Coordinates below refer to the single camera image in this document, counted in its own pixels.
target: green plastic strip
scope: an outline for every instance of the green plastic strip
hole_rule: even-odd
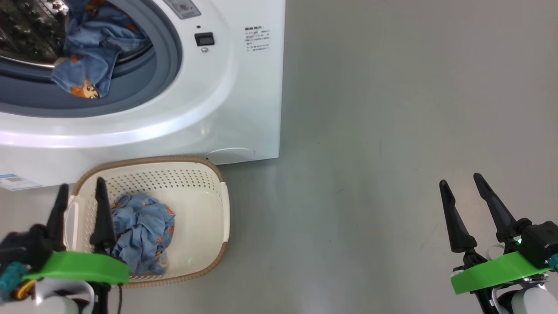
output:
[[[471,267],[451,277],[451,284],[455,294],[462,294],[543,274],[549,270],[550,268],[536,269],[519,252],[513,252]]]
[[[83,252],[54,252],[39,273],[24,279],[52,278],[116,285],[128,283],[128,265],[108,255]]]

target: blue clothing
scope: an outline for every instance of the blue clothing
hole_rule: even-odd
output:
[[[116,206],[113,223],[118,240],[111,256],[121,258],[132,274],[163,274],[165,269],[157,262],[157,256],[171,243],[174,213],[143,193],[125,195]]]
[[[51,80],[71,92],[72,87],[84,86],[84,79],[87,79],[97,90],[98,97],[104,97],[109,92],[118,55],[144,47],[149,39],[123,11],[110,3],[92,5],[90,0],[66,0],[65,3],[70,9],[70,21],[64,54],[73,58],[58,64]]]

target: white plastic basket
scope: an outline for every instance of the white plastic basket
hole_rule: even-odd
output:
[[[150,287],[201,277],[221,261],[229,241],[229,194],[219,169],[193,157],[120,161],[87,172],[77,183],[65,226],[69,250],[91,252],[97,178],[107,183],[113,204],[124,194],[143,192],[175,213],[175,231],[166,252],[165,274],[130,276],[126,287]]]

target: gray rubber seal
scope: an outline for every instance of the gray rubber seal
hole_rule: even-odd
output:
[[[118,65],[109,94],[100,99],[72,96],[50,81],[50,71],[0,62],[0,111],[33,117],[78,118],[107,115],[139,106],[174,80],[181,64],[178,34],[151,0],[111,0],[138,23],[153,47]]]

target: brown woven rim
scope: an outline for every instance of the brown woven rim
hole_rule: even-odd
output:
[[[199,163],[199,164],[204,164],[204,165],[210,167],[215,172],[215,174],[219,178],[220,182],[225,182],[225,180],[223,178],[223,175],[221,174],[221,171],[219,171],[217,166],[215,166],[214,164],[212,164],[211,162],[209,162],[205,159],[198,158],[198,157],[190,157],[190,156],[162,156],[162,157],[139,158],[139,159],[132,159],[132,160],[117,161],[115,163],[109,163],[109,164],[104,164],[104,165],[95,167],[95,168],[89,170],[86,174],[81,176],[81,178],[79,179],[79,181],[75,185],[73,195],[79,195],[79,190],[81,189],[81,187],[83,186],[85,181],[87,181],[87,179],[91,178],[93,175],[95,175],[96,173],[99,173],[101,171],[108,170],[108,169],[125,167],[125,166],[133,166],[133,165],[141,165],[141,164],[155,164],[155,163]],[[178,276],[178,277],[174,277],[174,278],[158,279],[158,280],[153,280],[153,281],[148,281],[148,282],[132,282],[132,283],[128,283],[128,284],[124,285],[124,287],[125,288],[155,287],[155,286],[162,286],[162,285],[165,285],[165,284],[179,283],[179,282],[183,282],[183,281],[186,281],[186,280],[191,280],[191,279],[195,279],[195,278],[205,276],[210,271],[212,271],[215,267],[217,267],[217,265],[219,265],[219,263],[223,259],[223,256],[225,255],[225,252],[227,251],[228,246],[229,246],[229,242],[223,242],[223,244],[221,245],[221,251],[219,251],[219,254],[215,258],[213,263],[211,263],[206,268],[200,270],[199,272],[191,273],[191,274],[188,274],[188,275],[182,275],[182,276]]]

